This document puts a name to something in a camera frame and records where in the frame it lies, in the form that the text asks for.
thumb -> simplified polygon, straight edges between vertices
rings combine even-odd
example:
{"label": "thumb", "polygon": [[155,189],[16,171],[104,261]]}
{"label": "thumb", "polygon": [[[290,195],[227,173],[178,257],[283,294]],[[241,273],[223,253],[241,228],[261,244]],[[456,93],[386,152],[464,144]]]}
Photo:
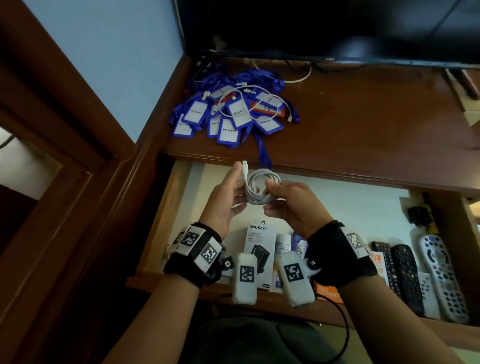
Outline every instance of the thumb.
{"label": "thumb", "polygon": [[272,180],[271,178],[268,178],[265,181],[265,186],[268,188],[268,191],[270,191],[271,194],[281,198],[287,197],[287,191],[285,187],[279,183],[274,182],[274,180]]}

cable connector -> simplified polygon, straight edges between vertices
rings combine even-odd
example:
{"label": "cable connector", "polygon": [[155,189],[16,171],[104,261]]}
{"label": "cable connector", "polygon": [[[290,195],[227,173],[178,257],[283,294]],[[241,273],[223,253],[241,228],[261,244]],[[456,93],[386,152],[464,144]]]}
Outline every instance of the cable connector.
{"label": "cable connector", "polygon": [[242,171],[243,171],[243,177],[245,177],[245,181],[248,180],[248,164],[247,161],[244,160],[242,161]]}

black remote control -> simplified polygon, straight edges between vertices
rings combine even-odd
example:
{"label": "black remote control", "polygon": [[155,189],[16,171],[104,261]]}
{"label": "black remote control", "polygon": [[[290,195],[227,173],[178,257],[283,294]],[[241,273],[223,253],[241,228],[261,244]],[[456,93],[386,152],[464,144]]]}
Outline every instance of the black remote control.
{"label": "black remote control", "polygon": [[398,283],[403,302],[417,316],[423,317],[423,298],[413,252],[408,245],[404,244],[395,245],[391,251],[395,269],[398,272]]}
{"label": "black remote control", "polygon": [[374,252],[382,252],[384,254],[385,267],[387,269],[388,285],[393,292],[396,293],[401,300],[403,300],[402,292],[398,284],[398,277],[396,276],[395,266],[393,264],[392,252],[390,251],[389,243],[372,242],[372,250]]}

charger box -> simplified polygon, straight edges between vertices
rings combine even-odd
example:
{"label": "charger box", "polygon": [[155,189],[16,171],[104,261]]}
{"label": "charger box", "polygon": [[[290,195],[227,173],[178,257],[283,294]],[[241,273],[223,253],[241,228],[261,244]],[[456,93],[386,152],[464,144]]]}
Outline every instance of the charger box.
{"label": "charger box", "polygon": [[276,227],[249,221],[244,253],[257,257],[257,288],[269,291],[272,287]]}

person's left hand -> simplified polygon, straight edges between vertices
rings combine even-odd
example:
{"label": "person's left hand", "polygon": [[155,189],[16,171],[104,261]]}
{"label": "person's left hand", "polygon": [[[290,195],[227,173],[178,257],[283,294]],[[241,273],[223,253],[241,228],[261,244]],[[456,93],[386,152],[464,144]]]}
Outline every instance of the person's left hand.
{"label": "person's left hand", "polygon": [[218,232],[222,240],[227,237],[232,217],[247,207],[245,180],[239,180],[241,168],[242,164],[235,162],[222,183],[215,186],[198,220]]}

